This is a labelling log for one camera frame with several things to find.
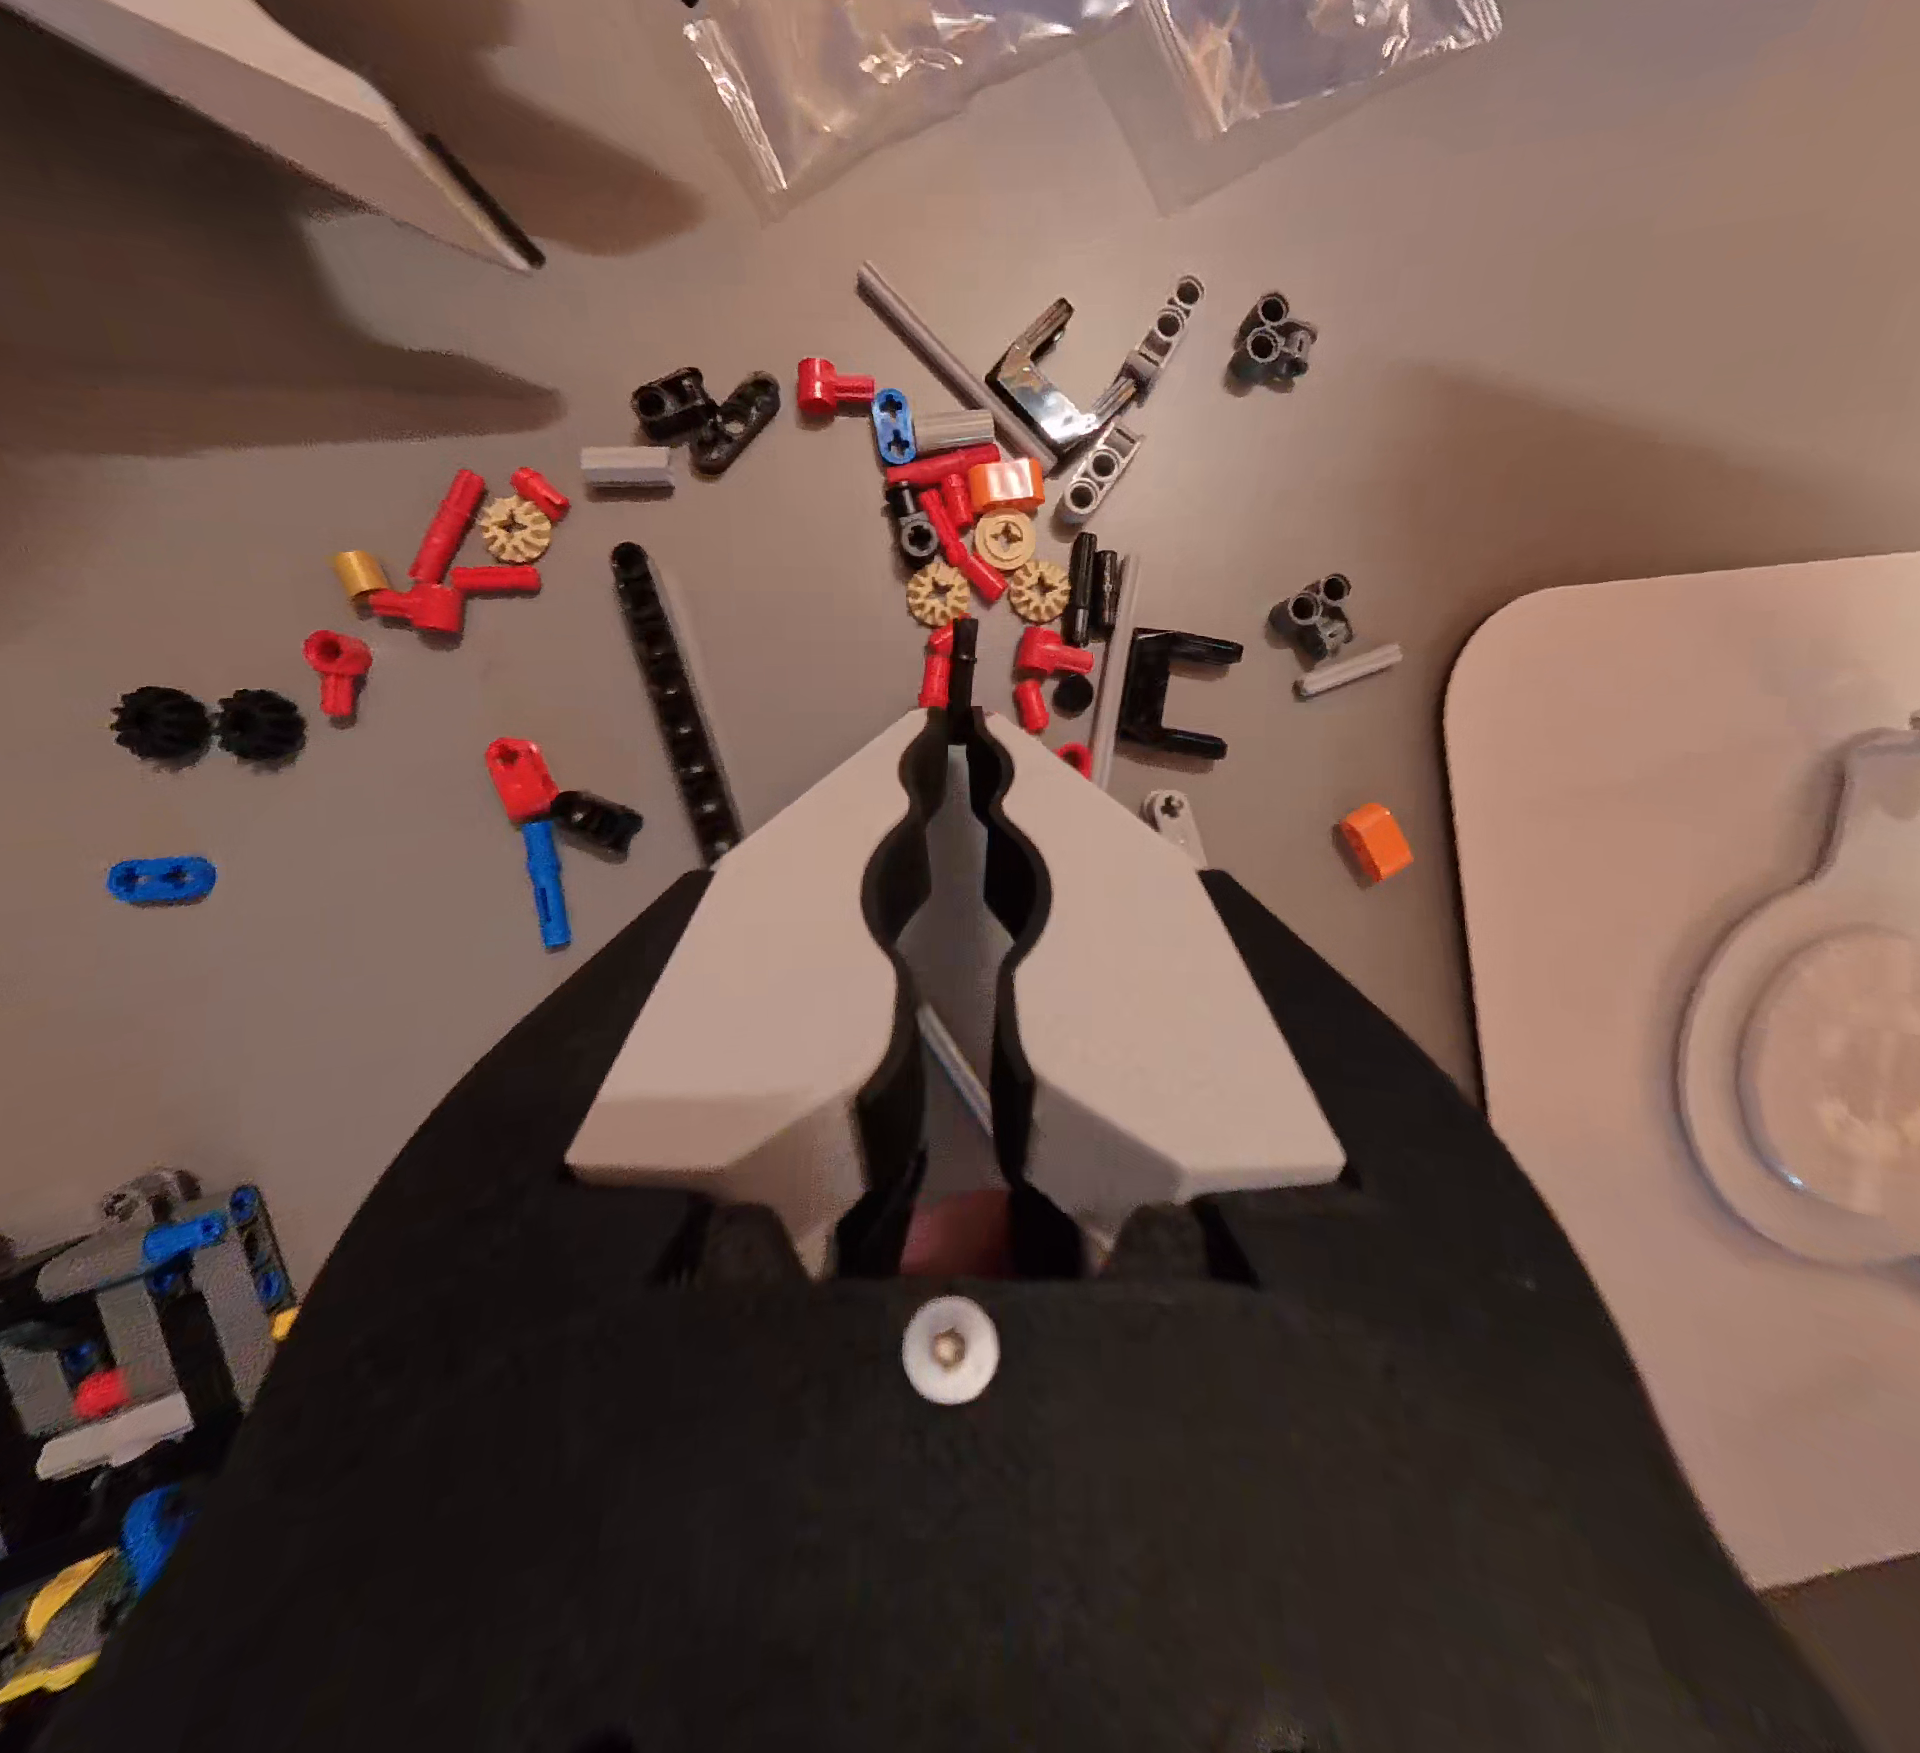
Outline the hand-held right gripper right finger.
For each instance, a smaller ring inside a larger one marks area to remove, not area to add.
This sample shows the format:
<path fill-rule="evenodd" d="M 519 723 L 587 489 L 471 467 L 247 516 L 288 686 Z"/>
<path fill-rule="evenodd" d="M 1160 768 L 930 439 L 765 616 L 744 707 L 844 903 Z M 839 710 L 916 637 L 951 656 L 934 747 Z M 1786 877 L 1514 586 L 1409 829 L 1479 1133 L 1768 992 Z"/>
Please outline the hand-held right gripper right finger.
<path fill-rule="evenodd" d="M 967 1034 L 1018 1277 L 1133 1213 L 1323 1188 L 1348 1155 L 1199 865 L 1011 717 L 967 733 Z"/>

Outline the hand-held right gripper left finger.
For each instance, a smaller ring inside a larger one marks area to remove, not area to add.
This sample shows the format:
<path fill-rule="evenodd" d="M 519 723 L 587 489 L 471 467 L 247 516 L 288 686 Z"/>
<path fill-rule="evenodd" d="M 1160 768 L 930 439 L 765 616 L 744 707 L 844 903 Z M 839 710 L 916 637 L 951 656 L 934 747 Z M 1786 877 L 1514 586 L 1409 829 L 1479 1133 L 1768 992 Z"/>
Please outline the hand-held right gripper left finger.
<path fill-rule="evenodd" d="M 889 1274 L 922 1176 L 899 933 L 930 897 L 948 714 L 889 723 L 719 860 L 566 1165 L 770 1207 L 810 1270 Z"/>

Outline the lego pieces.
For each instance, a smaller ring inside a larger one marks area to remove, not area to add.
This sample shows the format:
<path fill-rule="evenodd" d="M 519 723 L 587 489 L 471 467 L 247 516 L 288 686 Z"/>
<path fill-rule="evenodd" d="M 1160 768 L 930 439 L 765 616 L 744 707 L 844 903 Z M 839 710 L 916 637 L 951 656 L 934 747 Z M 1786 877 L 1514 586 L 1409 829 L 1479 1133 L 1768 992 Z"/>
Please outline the lego pieces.
<path fill-rule="evenodd" d="M 1086 415 L 1086 452 L 1076 463 L 1076 487 L 1063 494 L 1086 519 L 1091 502 L 1113 487 L 1113 476 L 1134 455 L 1134 439 L 1121 437 L 1119 415 L 1149 389 L 1155 374 L 1180 347 L 1190 310 L 1201 301 L 1201 283 L 1186 279 L 1155 329 L 1119 369 L 1100 406 Z M 1054 301 L 1038 325 L 1011 347 L 998 366 L 998 394 L 1018 401 L 1038 388 L 1028 366 L 1069 325 L 1069 301 Z M 1241 325 L 1231 374 L 1245 379 L 1283 382 L 1308 369 L 1319 329 L 1283 315 L 1283 297 L 1269 295 Z M 908 610 L 927 632 L 922 685 L 916 704 L 948 710 L 954 673 L 972 662 L 977 622 L 972 604 L 1012 602 L 1022 622 L 1018 656 L 1012 662 L 1012 699 L 1018 726 L 1047 733 L 1047 680 L 1063 680 L 1055 704 L 1065 707 L 1065 685 L 1076 686 L 1074 707 L 1091 701 L 1091 637 L 1116 649 L 1121 610 L 1121 561 L 1084 533 L 1074 541 L 1069 565 L 1038 559 L 1037 516 L 1044 507 L 1038 455 L 1005 455 L 998 442 L 998 414 L 970 406 L 927 414 L 914 420 L 909 401 L 898 388 L 876 388 L 875 378 L 839 374 L 825 356 L 802 356 L 796 374 L 797 406 L 810 420 L 832 420 L 840 409 L 871 415 L 876 458 L 883 467 L 883 508 L 908 572 Z M 665 437 L 683 437 L 689 468 L 722 474 L 739 451 L 755 442 L 781 414 L 781 382 L 749 378 L 716 402 L 703 389 L 703 374 L 685 369 L 637 389 L 637 415 L 653 445 L 584 452 L 584 476 L 604 489 L 640 487 L 643 474 L 668 474 Z M 461 468 L 444 502 L 434 508 L 419 550 L 407 567 L 407 587 L 390 587 L 384 565 L 360 550 L 335 555 L 335 572 L 352 604 L 423 636 L 454 637 L 465 632 L 465 604 L 473 594 L 538 594 L 534 567 L 551 545 L 552 525 L 570 513 L 538 468 L 519 467 L 511 494 L 488 500 L 488 482 Z M 493 565 L 457 565 L 468 533 L 480 533 Z M 739 811 L 716 759 L 711 726 L 691 701 L 685 645 L 680 645 L 665 599 L 659 594 L 659 565 L 637 545 L 614 552 L 614 575 L 626 625 L 637 637 L 643 680 L 663 717 L 663 738 L 685 797 L 689 825 L 698 835 L 703 860 L 711 862 L 740 840 Z M 1402 662 L 1400 645 L 1379 645 L 1341 659 L 1352 645 L 1352 578 L 1323 575 L 1320 581 L 1283 599 L 1269 618 L 1280 637 L 1295 642 L 1308 668 L 1295 680 L 1299 699 L 1319 699 L 1357 685 Z M 1160 691 L 1174 662 L 1236 665 L 1236 642 L 1174 636 L 1170 628 L 1139 628 L 1126 636 L 1119 656 L 1121 691 L 1105 701 L 1100 720 L 1116 714 L 1116 732 L 1162 753 L 1223 758 L 1225 744 L 1204 733 L 1174 733 L 1164 726 Z M 305 665 L 319 679 L 319 707 L 329 720 L 348 723 L 358 714 L 370 649 L 358 636 L 319 628 L 305 642 Z M 281 764 L 305 744 L 305 714 L 288 695 L 247 686 L 222 699 L 213 710 L 174 686 L 137 686 L 111 710 L 111 738 L 145 759 L 194 758 L 218 740 L 232 758 Z M 604 854 L 626 854 L 643 820 L 621 802 L 600 799 L 587 789 L 561 789 L 555 777 L 525 738 L 499 738 L 488 747 L 488 771 L 523 840 L 525 877 L 538 920 L 542 949 L 570 949 L 570 907 L 561 868 L 561 833 L 591 844 Z M 1387 879 L 1409 865 L 1409 847 L 1383 807 L 1361 807 L 1341 820 L 1336 835 L 1357 854 L 1366 879 Z M 213 860 L 198 854 L 134 855 L 111 862 L 103 885 L 115 903 L 171 907 L 202 903 L 218 883 Z"/>

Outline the partly built lego model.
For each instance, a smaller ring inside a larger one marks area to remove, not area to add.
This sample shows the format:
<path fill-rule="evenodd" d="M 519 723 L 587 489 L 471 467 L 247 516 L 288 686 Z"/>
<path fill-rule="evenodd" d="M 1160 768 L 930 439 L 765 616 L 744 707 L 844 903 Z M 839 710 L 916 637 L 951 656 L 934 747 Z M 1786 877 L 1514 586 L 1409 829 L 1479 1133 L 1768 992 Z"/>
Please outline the partly built lego model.
<path fill-rule="evenodd" d="M 2 1243 L 2 1749 L 156 1585 L 296 1316 L 254 1183 L 160 1166 L 90 1233 Z"/>

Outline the white rounded board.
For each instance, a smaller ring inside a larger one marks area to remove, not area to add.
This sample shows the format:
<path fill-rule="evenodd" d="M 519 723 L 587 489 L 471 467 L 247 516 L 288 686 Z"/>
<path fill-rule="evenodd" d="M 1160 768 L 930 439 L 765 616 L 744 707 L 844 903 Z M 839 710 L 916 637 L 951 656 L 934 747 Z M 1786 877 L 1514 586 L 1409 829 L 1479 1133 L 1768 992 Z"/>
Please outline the white rounded board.
<path fill-rule="evenodd" d="M 1442 707 L 1494 1126 L 1759 1588 L 1918 1552 L 1918 555 L 1546 587 Z"/>

